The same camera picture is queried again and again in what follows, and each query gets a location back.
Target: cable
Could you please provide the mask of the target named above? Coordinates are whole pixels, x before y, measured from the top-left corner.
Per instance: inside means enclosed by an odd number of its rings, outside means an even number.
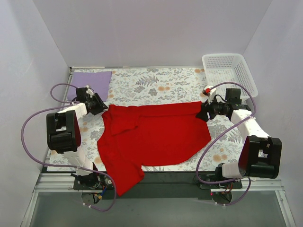
[[[99,179],[99,184],[98,184],[98,186],[97,186],[97,187],[94,187],[94,188],[89,187],[89,188],[90,188],[90,189],[96,189],[96,188],[98,188],[98,187],[100,186],[100,184],[101,184],[101,179]]]
[[[93,90],[93,93],[95,93],[95,90],[94,89],[92,89],[91,87],[88,87],[90,90]]]
[[[249,183],[248,183],[247,189],[245,190],[245,192],[244,192],[238,199],[236,199],[235,201],[230,202],[230,203],[228,203],[228,204],[225,204],[225,203],[217,203],[217,202],[216,202],[215,205],[218,204],[218,205],[220,205],[220,206],[231,206],[231,205],[236,204],[237,202],[241,201],[241,200],[244,198],[244,196],[247,194],[247,192],[249,191],[249,189],[250,189],[250,186],[251,186],[251,179],[250,179],[249,177],[248,177],[248,181],[249,181]],[[214,205],[213,202],[200,201],[200,200],[195,200],[195,201],[196,201],[196,202],[201,202],[201,203],[206,203],[206,204]]]
[[[244,118],[243,120],[239,121],[238,123],[236,123],[235,125],[231,126],[230,128],[226,129],[224,132],[222,132],[216,139],[213,140],[213,142],[211,142],[208,147],[205,149],[205,151],[203,152],[203,154],[201,155],[199,161],[198,161],[198,164],[197,164],[197,167],[196,167],[196,176],[197,176],[197,180],[199,182],[202,182],[202,183],[205,183],[205,184],[219,184],[219,183],[227,183],[227,182],[233,182],[233,181],[237,181],[238,179],[229,179],[229,180],[223,180],[223,181],[204,181],[202,180],[200,177],[199,177],[199,166],[202,162],[202,159],[204,158],[205,154],[209,151],[209,149],[212,147],[213,144],[215,144],[223,135],[225,135],[227,132],[229,132],[230,130],[232,130],[233,128],[237,127],[238,125],[240,125],[241,123],[245,122],[246,120],[250,119],[251,116],[253,116],[256,111],[257,111],[257,108],[256,108],[256,103],[253,99],[253,97],[251,96],[251,94],[248,92],[248,90],[243,87],[242,85],[238,84],[238,83],[234,83],[234,82],[224,82],[224,83],[220,83],[220,84],[217,84],[215,86],[213,86],[211,89],[214,89],[218,86],[221,86],[223,84],[234,84],[234,85],[237,85],[239,87],[241,87],[250,97],[251,101],[252,101],[252,104],[253,104],[253,107],[254,107],[254,111],[251,113],[250,116]]]
[[[67,104],[70,104],[71,102],[64,102],[64,101],[61,101],[61,100],[59,100],[59,99],[57,99],[57,98],[55,98],[54,96],[53,96],[53,89],[55,88],[55,87],[57,87],[57,86],[59,86],[59,85],[66,85],[66,86],[70,86],[70,87],[74,87],[74,88],[77,88],[76,86],[74,86],[74,85],[72,85],[72,84],[66,84],[66,83],[60,83],[60,84],[56,84],[56,85],[54,85],[52,88],[51,88],[51,97],[54,99],[54,100],[56,100],[57,102],[59,102],[59,103],[67,103]]]
[[[227,189],[228,189],[228,186],[224,192],[221,192],[221,194],[228,194],[228,193],[232,192],[232,184],[231,184],[231,188],[229,189],[229,191],[227,191]]]
[[[96,204],[97,202],[95,200],[95,195],[94,194],[92,194],[92,195],[93,195],[93,199],[94,199],[94,204]]]
[[[102,191],[101,196],[104,195],[104,193],[105,193],[105,191],[106,191],[106,188]]]
[[[108,174],[106,174],[106,173],[103,173],[103,172],[100,172],[100,171],[97,171],[97,170],[87,169],[87,168],[79,167],[79,166],[72,166],[72,165],[55,165],[55,164],[45,163],[45,162],[42,162],[42,161],[36,159],[36,158],[29,152],[29,150],[27,149],[27,146],[26,146],[25,141],[24,141],[24,129],[25,129],[27,123],[28,123],[33,117],[37,116],[38,114],[41,114],[41,113],[44,113],[44,112],[47,112],[47,111],[50,111],[50,110],[61,109],[61,108],[62,108],[62,107],[48,108],[48,109],[45,109],[45,110],[40,110],[40,111],[38,111],[38,112],[32,114],[31,116],[29,116],[29,117],[25,120],[25,122],[23,123],[22,128],[21,128],[21,143],[22,143],[22,146],[23,146],[25,152],[27,153],[27,155],[28,155],[32,160],[34,160],[35,162],[37,162],[37,163],[39,163],[39,164],[42,164],[42,165],[44,165],[44,166],[53,166],[53,167],[71,167],[71,168],[76,168],[76,169],[79,168],[79,169],[83,169],[83,170],[86,170],[86,171],[90,171],[90,172],[94,172],[94,173],[97,173],[97,174],[101,174],[101,175],[107,176],[107,177],[112,181],[112,184],[113,184],[113,187],[114,187],[114,190],[115,190],[114,198],[113,198],[113,201],[112,201],[112,203],[110,204],[110,206],[109,206],[108,208],[106,208],[106,209],[101,209],[101,208],[98,208],[98,207],[95,207],[95,206],[87,205],[87,204],[85,204],[85,203],[83,203],[83,205],[86,205],[86,206],[88,206],[88,207],[90,207],[90,208],[93,208],[93,209],[95,209],[95,210],[102,211],[102,212],[108,211],[108,210],[110,210],[110,209],[113,207],[113,205],[114,205],[114,203],[115,203],[115,201],[116,201],[116,197],[117,197],[116,184],[115,184],[114,180],[111,178],[110,175],[108,175]]]

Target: black base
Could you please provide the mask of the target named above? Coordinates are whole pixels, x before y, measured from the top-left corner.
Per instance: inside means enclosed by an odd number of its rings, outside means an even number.
[[[121,199],[143,199],[143,198],[198,198],[201,200],[211,200],[211,189],[220,188],[218,185],[208,185],[197,182],[195,172],[145,172],[145,177]],[[199,172],[203,178],[212,178],[214,172]],[[85,185],[81,185],[75,180],[75,190],[91,190]],[[234,182],[233,189],[242,188],[242,183]],[[113,190],[107,190],[102,199],[112,199]]]

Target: glass panel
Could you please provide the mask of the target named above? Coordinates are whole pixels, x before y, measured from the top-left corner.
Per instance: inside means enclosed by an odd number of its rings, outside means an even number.
[[[233,192],[233,200],[242,192]],[[118,199],[106,213],[84,207],[80,192],[40,192],[31,227],[86,226],[245,226],[284,227],[275,192],[249,192],[230,207],[196,199]],[[100,201],[105,207],[111,201]]]

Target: red shirt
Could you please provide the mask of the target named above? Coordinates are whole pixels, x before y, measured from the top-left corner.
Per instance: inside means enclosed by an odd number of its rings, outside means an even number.
[[[142,165],[179,164],[211,140],[206,122],[196,118],[200,108],[201,102],[109,106],[98,150],[118,195],[143,179]]]

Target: floral tablecloth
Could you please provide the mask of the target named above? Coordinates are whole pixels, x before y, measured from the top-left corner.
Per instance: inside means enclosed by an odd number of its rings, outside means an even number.
[[[158,105],[205,101],[201,93],[206,86],[203,69],[197,68],[163,68],[163,69],[110,69],[112,78],[106,104],[116,105]],[[75,72],[101,72],[109,69],[75,70]],[[217,116],[207,123],[212,139],[232,126],[227,117]],[[86,115],[79,120],[82,143],[87,157],[100,171],[105,167],[99,156],[97,141],[104,131],[101,114]],[[237,129],[224,135],[206,154],[200,170],[213,171],[219,163],[238,160],[243,146],[242,137]],[[142,166],[143,171],[195,171],[204,149],[197,152],[186,162],[173,166]],[[55,151],[51,152],[50,163],[69,164],[67,159]],[[70,171],[72,168],[48,167],[48,171]]]

